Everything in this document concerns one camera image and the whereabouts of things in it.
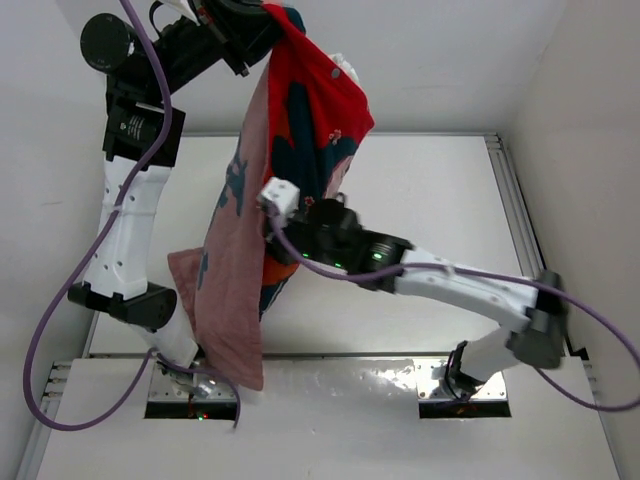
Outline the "white pillow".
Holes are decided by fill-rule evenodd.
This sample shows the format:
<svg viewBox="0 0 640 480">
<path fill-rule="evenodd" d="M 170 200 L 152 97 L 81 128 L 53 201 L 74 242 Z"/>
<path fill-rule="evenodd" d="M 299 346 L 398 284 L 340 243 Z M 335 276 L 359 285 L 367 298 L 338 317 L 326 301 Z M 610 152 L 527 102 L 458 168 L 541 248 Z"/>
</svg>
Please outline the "white pillow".
<svg viewBox="0 0 640 480">
<path fill-rule="evenodd" d="M 329 58 L 357 85 L 360 84 L 355 68 L 349 63 L 346 57 L 339 52 L 332 53 Z"/>
</svg>

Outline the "red cartoon print pillowcase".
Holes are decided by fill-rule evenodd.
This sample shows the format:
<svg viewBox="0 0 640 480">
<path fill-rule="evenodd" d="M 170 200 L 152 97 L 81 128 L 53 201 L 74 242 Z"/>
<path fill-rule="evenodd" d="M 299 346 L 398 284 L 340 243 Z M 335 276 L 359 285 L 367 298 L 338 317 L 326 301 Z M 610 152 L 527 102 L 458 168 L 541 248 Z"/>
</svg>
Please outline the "red cartoon print pillowcase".
<svg viewBox="0 0 640 480">
<path fill-rule="evenodd" d="M 208 363 L 233 383 L 263 387 L 260 320 L 295 273 L 266 249 L 257 196 L 271 177 L 299 188 L 299 207 L 336 194 L 374 120 L 354 83 L 307 37 L 298 12 L 269 3 L 283 29 L 246 111 L 201 247 L 168 266 Z"/>
</svg>

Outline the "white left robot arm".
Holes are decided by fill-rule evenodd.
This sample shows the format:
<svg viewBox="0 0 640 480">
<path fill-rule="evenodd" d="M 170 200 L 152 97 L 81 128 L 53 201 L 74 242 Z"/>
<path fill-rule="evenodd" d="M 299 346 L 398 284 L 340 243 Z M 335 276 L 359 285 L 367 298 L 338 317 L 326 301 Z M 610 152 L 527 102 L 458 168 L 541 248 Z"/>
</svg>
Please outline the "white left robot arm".
<svg viewBox="0 0 640 480">
<path fill-rule="evenodd" d="M 177 294 L 149 282 L 158 203 L 175 167 L 185 112 L 173 93 L 218 61 L 245 77 L 282 30 L 260 1 L 171 1 L 180 17 L 150 40 L 112 13 L 87 21 L 86 63 L 106 76 L 104 194 L 100 232 L 71 302 L 129 325 L 168 361 L 191 366 L 199 347 L 175 310 Z"/>
</svg>

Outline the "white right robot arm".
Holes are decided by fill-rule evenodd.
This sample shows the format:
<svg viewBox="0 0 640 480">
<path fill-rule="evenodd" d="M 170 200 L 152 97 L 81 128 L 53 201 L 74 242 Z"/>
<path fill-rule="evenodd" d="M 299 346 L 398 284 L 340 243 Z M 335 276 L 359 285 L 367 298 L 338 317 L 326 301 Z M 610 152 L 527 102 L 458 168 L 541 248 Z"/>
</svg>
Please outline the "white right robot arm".
<svg viewBox="0 0 640 480">
<path fill-rule="evenodd" d="M 564 356 L 567 307 L 559 275 L 501 277 L 456 265 L 411 242 L 366 230 L 341 200 L 316 204 L 307 214 L 282 201 L 263 203 L 265 237 L 276 256 L 315 273 L 370 291 L 422 297 L 493 320 L 480 339 L 461 341 L 439 377 L 454 401 L 466 401 L 496 373 L 519 364 L 556 370 Z"/>
</svg>

